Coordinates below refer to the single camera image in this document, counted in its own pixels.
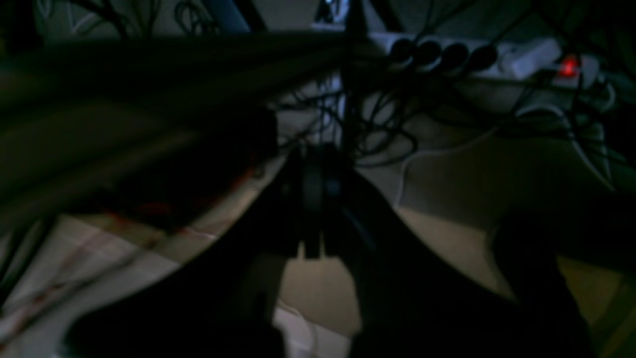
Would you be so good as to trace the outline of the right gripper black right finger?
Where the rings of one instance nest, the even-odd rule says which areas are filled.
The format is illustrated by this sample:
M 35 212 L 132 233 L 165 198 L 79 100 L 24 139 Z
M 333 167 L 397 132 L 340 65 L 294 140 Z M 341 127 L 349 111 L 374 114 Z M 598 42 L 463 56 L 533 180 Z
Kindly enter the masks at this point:
M 318 160 L 325 249 L 352 275 L 363 322 L 352 357 L 597 356 L 542 222 L 509 216 L 491 235 L 511 301 L 429 249 L 334 145 L 320 146 Z

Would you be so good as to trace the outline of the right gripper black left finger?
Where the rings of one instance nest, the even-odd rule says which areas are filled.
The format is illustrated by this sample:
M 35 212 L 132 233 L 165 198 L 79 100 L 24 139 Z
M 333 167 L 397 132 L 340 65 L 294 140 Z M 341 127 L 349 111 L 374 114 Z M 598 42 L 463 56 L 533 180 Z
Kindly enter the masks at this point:
M 294 149 L 247 211 L 157 283 L 75 320 L 67 358 L 283 358 L 272 324 L 282 272 L 318 258 L 316 152 Z

